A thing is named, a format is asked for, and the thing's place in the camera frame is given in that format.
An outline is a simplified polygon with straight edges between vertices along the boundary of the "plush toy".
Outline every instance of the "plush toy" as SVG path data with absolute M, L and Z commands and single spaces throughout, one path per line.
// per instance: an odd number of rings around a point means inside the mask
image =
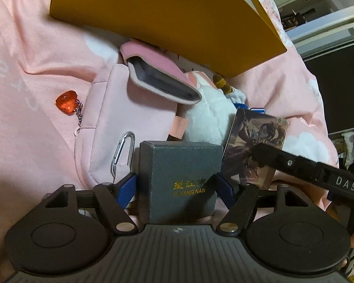
M 189 119 L 182 140 L 187 142 L 227 143 L 236 108 L 231 97 L 216 88 L 210 78 L 201 71 L 185 73 L 202 95 L 202 101 L 195 105 L 179 105 L 177 115 Z M 244 103 L 245 95 L 233 90 L 234 101 Z

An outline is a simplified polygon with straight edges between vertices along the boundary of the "screw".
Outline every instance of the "screw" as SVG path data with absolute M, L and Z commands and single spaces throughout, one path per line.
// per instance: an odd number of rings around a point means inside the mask
M 121 222 L 116 225 L 116 229 L 121 232 L 130 232 L 135 228 L 131 222 Z
M 219 227 L 223 232 L 228 232 L 228 233 L 232 233 L 235 232 L 239 229 L 239 227 L 237 226 L 237 224 L 232 223 L 232 222 L 226 222 L 226 223 L 222 223 Z

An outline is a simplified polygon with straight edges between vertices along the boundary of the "carabiner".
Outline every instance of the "carabiner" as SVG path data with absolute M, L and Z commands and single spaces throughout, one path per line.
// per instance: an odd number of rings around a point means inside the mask
M 130 151 L 129 151 L 129 157 L 127 159 L 127 165 L 131 169 L 131 163 L 132 163 L 132 155 L 134 153 L 134 147 L 135 147 L 135 134 L 133 132 L 127 132 L 125 136 L 121 139 L 121 141 L 118 143 L 117 149 L 115 150 L 113 160 L 111 161 L 111 175 L 113 176 L 113 183 L 115 180 L 115 175 L 117 174 L 117 164 L 119 157 L 121 156 L 121 152 L 123 149 L 123 146 L 125 145 L 126 138 L 130 137 L 131 142 L 130 142 Z

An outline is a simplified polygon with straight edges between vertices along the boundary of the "light pink bag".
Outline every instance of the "light pink bag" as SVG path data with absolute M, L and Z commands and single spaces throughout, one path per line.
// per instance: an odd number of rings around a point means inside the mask
M 135 135 L 133 142 L 135 151 L 130 166 L 132 166 L 131 171 L 136 172 L 139 144 L 142 141 L 167 140 L 171 130 L 176 133 L 174 136 L 181 136 L 181 132 L 184 132 L 187 123 L 183 118 L 176 117 L 176 102 L 181 102 L 181 99 L 182 101 L 188 99 L 192 103 L 201 100 L 199 91 L 161 52 L 150 49 L 140 42 L 130 42 L 124 46 L 125 60 L 129 56 L 141 56 L 143 61 L 147 60 L 146 65 L 142 62 L 141 69 L 132 68 L 129 71 L 126 65 L 108 64 L 93 81 L 75 143 L 76 169 L 80 181 L 86 188 L 103 182 L 116 183 L 130 172 L 130 167 L 127 165 L 130 152 L 129 140 L 125 142 L 122 155 L 116 164 L 116 174 L 112 171 L 117 147 L 120 147 L 119 143 L 128 132 Z M 157 82 L 155 84 L 149 80 L 141 82 L 139 79 L 147 75 L 152 79 L 155 70 L 162 71 L 164 75 L 162 90 L 157 88 Z

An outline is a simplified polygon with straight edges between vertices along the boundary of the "pink bedding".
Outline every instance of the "pink bedding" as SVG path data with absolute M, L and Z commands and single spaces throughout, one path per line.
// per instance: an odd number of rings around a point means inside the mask
M 274 2 L 260 1 L 288 52 L 231 84 L 244 91 L 250 106 L 289 119 L 286 151 L 336 165 L 316 79 L 283 32 Z M 53 20 L 49 4 L 0 0 L 0 282 L 13 272 L 3 248 L 10 226 L 61 185 L 83 188 L 73 154 L 77 118 L 61 113 L 55 99 L 73 89 L 84 102 L 100 68 L 108 60 L 118 61 L 117 45 L 124 41 L 113 33 Z M 325 191 L 299 183 L 318 205 L 327 205 Z M 218 202 L 215 218 L 224 213 Z

